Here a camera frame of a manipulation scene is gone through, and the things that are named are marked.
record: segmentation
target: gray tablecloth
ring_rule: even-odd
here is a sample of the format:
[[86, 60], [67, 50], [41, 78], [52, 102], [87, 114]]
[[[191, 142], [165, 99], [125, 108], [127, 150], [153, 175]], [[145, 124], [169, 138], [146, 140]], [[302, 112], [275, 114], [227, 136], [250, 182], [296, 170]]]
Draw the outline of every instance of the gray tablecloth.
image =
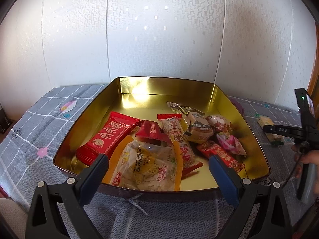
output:
[[[66, 177], [52, 160], [63, 138], [87, 105], [105, 85], [54, 88], [33, 105], [13, 127], [0, 145], [0, 185], [26, 210], [40, 180], [62, 183]], [[272, 147], [257, 123], [256, 114], [268, 115], [274, 123], [300, 125], [300, 116], [289, 109], [261, 101], [235, 98], [245, 110], [245, 119], [260, 142], [272, 169], [262, 181], [283, 183], [293, 168], [292, 141]], [[66, 113], [61, 107], [76, 101]], [[296, 199], [296, 180], [284, 188], [292, 224], [305, 213], [306, 206]], [[242, 236], [247, 235], [258, 207], [254, 207]], [[152, 203], [125, 200], [96, 193], [85, 210], [104, 238], [213, 238], [233, 208], [224, 199], [195, 203]], [[63, 205], [60, 211], [71, 238], [77, 234]]]

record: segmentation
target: blue gripper pad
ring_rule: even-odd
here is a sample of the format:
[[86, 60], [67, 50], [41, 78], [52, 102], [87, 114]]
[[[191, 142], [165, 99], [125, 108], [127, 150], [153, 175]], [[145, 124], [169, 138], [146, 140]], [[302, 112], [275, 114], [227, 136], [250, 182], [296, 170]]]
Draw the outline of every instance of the blue gripper pad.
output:
[[209, 158], [208, 167], [227, 203], [236, 208], [239, 204], [238, 188], [231, 180], [227, 171], [220, 164], [216, 156], [211, 156]]

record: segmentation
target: white wall panel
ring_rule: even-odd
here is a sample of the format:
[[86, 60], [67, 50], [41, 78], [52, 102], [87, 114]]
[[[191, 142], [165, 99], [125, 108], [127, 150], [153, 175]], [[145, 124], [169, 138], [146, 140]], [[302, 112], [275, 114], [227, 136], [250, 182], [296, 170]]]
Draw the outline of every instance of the white wall panel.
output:
[[42, 40], [42, 0], [17, 0], [0, 25], [0, 101], [18, 120], [51, 89]]
[[213, 82], [224, 0], [109, 0], [111, 79], [170, 76]]
[[216, 84], [226, 93], [274, 103], [287, 66], [290, 0], [226, 0]]
[[53, 86], [110, 81], [107, 0], [44, 0], [43, 47]]
[[285, 79], [276, 104], [298, 110], [294, 89], [307, 89], [316, 55], [315, 20], [301, 0], [291, 0], [293, 32]]

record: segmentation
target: candy wrapper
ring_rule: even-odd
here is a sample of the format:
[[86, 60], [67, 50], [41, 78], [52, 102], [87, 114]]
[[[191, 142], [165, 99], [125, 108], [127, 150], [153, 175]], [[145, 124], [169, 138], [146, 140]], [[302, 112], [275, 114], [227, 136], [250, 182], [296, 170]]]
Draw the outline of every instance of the candy wrapper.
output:
[[76, 157], [86, 165], [91, 165], [98, 154], [111, 157], [119, 142], [128, 135], [140, 119], [118, 112], [111, 112], [104, 127], [89, 142], [79, 147]]
[[111, 184], [143, 191], [174, 191], [176, 170], [173, 146], [134, 140], [122, 152]]
[[162, 141], [166, 142], [167, 145], [172, 144], [168, 135], [161, 131], [157, 122], [141, 120], [137, 123], [137, 125], [140, 127], [140, 129], [135, 133], [138, 140], [156, 145], [161, 145]]
[[185, 175], [203, 166], [202, 162], [199, 162], [195, 159], [192, 148], [183, 136], [184, 131], [179, 122], [181, 119], [181, 114], [158, 114], [157, 119], [160, 122], [164, 133], [169, 136], [171, 141], [178, 142], [180, 146], [181, 155], [183, 158], [182, 175]]
[[216, 137], [221, 147], [227, 152], [230, 152], [234, 155], [246, 156], [243, 146], [236, 137], [228, 134], [216, 134]]
[[220, 145], [213, 141], [207, 141], [201, 145], [198, 145], [197, 149], [201, 151], [206, 158], [209, 158], [212, 155], [218, 155], [228, 168], [233, 168], [237, 173], [239, 173], [245, 167], [244, 164], [238, 162], [223, 148], [221, 148]]
[[182, 114], [188, 125], [188, 128], [184, 133], [184, 136], [188, 141], [202, 144], [214, 134], [214, 131], [207, 120], [203, 118], [205, 113], [193, 107], [178, 103], [167, 102], [167, 105], [171, 107], [173, 112]]
[[222, 115], [209, 115], [205, 119], [215, 129], [216, 133], [229, 134], [234, 130], [232, 123]]
[[[267, 116], [259, 116], [257, 122], [263, 128], [265, 125], [271, 125], [273, 126], [274, 123], [270, 119], [270, 117]], [[275, 134], [270, 134], [270, 133], [265, 133], [268, 140], [272, 145], [283, 145], [284, 144], [284, 137], [280, 135], [275, 135]]]

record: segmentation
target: golden tray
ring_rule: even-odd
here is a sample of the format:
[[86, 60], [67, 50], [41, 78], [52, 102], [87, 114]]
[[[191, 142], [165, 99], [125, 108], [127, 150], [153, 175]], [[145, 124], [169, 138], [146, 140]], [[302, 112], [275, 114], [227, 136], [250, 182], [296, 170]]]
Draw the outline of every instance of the golden tray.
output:
[[[235, 126], [233, 135], [242, 143], [247, 157], [237, 158], [245, 164], [241, 178], [260, 179], [270, 174], [270, 167], [255, 135], [229, 98], [215, 84], [162, 77], [119, 77], [112, 81], [83, 111], [64, 138], [53, 163], [67, 176], [76, 176], [87, 167], [75, 152], [88, 142], [108, 120], [111, 111], [141, 120], [157, 121], [157, 114], [172, 113], [167, 101], [195, 107], [206, 115], [220, 114]], [[150, 201], [198, 201], [219, 197], [218, 187], [208, 169], [208, 160], [200, 153], [197, 160], [203, 167], [181, 181], [181, 191], [139, 191], [101, 183], [100, 191], [119, 197]]]

